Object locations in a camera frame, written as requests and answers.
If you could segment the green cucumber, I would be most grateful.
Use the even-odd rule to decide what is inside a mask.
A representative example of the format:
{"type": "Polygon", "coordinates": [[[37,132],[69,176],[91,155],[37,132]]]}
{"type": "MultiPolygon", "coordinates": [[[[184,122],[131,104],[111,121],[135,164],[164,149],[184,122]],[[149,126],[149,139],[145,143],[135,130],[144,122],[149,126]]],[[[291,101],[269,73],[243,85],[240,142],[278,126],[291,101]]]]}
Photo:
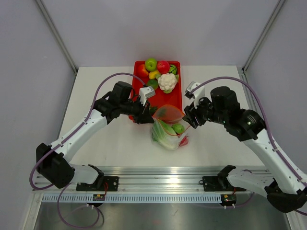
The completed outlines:
{"type": "Polygon", "coordinates": [[[185,132],[185,127],[180,123],[175,123],[172,125],[172,129],[175,131],[176,134],[182,134],[185,132]]]}

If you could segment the clear zip top bag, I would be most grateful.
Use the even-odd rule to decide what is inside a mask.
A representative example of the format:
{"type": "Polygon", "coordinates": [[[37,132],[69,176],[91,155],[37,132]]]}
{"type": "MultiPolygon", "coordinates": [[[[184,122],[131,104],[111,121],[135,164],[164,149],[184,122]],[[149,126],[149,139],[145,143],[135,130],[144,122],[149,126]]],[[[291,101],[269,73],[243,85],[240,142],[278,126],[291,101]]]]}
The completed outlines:
{"type": "Polygon", "coordinates": [[[166,104],[156,110],[151,127],[151,141],[166,150],[177,150],[189,143],[190,125],[177,107],[166,104]]]}

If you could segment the red bell pepper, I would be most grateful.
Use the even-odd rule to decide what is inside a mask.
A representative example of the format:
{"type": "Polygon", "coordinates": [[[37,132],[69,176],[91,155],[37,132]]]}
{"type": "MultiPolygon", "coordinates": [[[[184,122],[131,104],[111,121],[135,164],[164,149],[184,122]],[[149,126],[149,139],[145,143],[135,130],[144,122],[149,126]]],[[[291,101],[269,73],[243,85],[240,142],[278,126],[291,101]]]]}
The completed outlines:
{"type": "Polygon", "coordinates": [[[184,138],[179,143],[179,147],[183,147],[183,146],[187,145],[188,143],[189,143],[189,137],[184,136],[184,138]]]}

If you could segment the green lettuce cabbage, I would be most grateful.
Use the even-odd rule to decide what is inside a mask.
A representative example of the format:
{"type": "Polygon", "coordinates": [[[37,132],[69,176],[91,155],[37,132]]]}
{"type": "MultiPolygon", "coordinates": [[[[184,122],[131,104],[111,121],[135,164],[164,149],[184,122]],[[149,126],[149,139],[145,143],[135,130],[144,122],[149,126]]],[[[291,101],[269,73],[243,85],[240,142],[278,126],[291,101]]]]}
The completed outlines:
{"type": "Polygon", "coordinates": [[[152,141],[158,142],[167,150],[176,150],[179,138],[172,127],[160,119],[155,119],[151,129],[152,141]]]}

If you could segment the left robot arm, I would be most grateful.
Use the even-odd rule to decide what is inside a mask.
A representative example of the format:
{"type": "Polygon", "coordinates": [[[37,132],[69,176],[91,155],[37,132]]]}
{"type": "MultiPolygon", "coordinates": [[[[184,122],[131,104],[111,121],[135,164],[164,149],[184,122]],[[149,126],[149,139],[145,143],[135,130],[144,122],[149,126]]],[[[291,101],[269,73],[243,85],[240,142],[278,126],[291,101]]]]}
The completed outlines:
{"type": "Polygon", "coordinates": [[[89,114],[67,134],[50,145],[40,144],[36,149],[37,172],[52,185],[62,189],[70,183],[80,183],[97,191],[103,187],[104,173],[93,165],[70,164],[77,151],[100,129],[120,115],[133,117],[137,124],[152,124],[148,98],[155,95],[154,89],[140,88],[135,100],[130,98],[133,88],[119,81],[113,90],[102,98],[95,99],[89,114]]]}

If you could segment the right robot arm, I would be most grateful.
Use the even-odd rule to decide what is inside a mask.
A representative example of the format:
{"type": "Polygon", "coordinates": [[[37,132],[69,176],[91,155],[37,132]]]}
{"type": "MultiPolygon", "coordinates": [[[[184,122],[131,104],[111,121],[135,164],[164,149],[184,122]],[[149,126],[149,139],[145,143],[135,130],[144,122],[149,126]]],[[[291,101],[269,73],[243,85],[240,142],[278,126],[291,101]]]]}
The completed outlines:
{"type": "Polygon", "coordinates": [[[184,109],[184,121],[193,128],[206,122],[223,125],[231,136],[252,150],[270,172],[270,176],[260,176],[227,165],[217,175],[219,187],[228,191],[250,190],[267,198],[283,213],[298,211],[307,202],[307,187],[302,181],[305,174],[269,137],[261,116],[240,107],[233,90],[221,86],[211,90],[210,95],[210,98],[205,97],[204,87],[192,82],[185,90],[185,96],[193,102],[184,109]]]}

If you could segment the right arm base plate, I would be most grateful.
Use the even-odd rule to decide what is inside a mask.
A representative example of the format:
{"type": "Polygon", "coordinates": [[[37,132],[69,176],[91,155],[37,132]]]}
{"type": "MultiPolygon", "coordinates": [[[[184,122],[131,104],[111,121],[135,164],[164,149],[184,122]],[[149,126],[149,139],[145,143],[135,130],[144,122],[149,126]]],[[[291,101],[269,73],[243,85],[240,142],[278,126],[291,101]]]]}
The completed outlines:
{"type": "Polygon", "coordinates": [[[204,176],[199,180],[199,184],[203,186],[205,192],[245,192],[246,189],[233,187],[229,182],[221,185],[218,176],[204,176]]]}

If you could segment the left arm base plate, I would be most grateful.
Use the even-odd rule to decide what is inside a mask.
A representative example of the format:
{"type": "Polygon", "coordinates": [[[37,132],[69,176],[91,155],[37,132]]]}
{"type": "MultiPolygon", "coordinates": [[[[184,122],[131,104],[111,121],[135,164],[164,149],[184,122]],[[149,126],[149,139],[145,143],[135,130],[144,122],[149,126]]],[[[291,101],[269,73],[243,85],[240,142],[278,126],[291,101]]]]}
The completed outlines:
{"type": "Polygon", "coordinates": [[[118,190],[119,177],[117,176],[98,176],[93,184],[79,183],[76,191],[79,192],[116,192],[118,190]]]}

